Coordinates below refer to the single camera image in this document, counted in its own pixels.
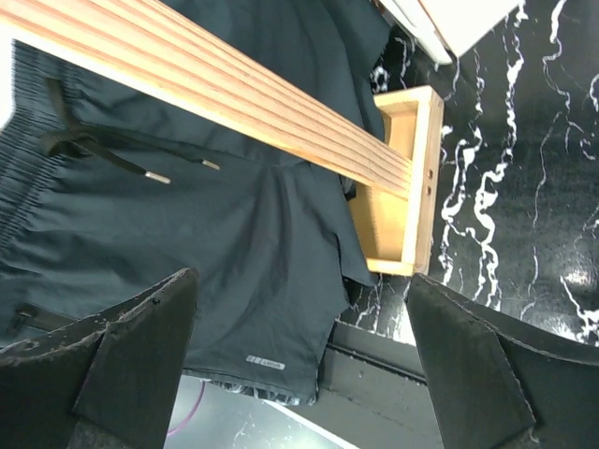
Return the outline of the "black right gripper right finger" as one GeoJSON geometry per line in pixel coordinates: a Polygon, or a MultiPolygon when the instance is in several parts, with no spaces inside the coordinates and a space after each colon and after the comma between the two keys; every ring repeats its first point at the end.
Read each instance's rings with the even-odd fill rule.
{"type": "Polygon", "coordinates": [[[421,274],[406,306],[446,448],[597,447],[597,348],[421,274]]]}

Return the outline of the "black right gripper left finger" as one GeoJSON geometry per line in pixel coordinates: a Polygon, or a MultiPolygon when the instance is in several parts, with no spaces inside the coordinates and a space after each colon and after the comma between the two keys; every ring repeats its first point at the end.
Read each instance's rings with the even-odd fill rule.
{"type": "Polygon", "coordinates": [[[74,319],[21,303],[1,351],[4,448],[160,448],[192,334],[198,275],[182,269],[74,319]]]}

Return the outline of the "dark navy shorts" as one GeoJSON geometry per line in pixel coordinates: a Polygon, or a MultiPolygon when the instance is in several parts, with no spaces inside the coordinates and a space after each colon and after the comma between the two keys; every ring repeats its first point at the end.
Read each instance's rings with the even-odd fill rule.
{"type": "Polygon", "coordinates": [[[1,342],[199,273],[184,368],[312,404],[344,283],[367,286],[347,178],[21,42],[1,133],[1,342]]]}

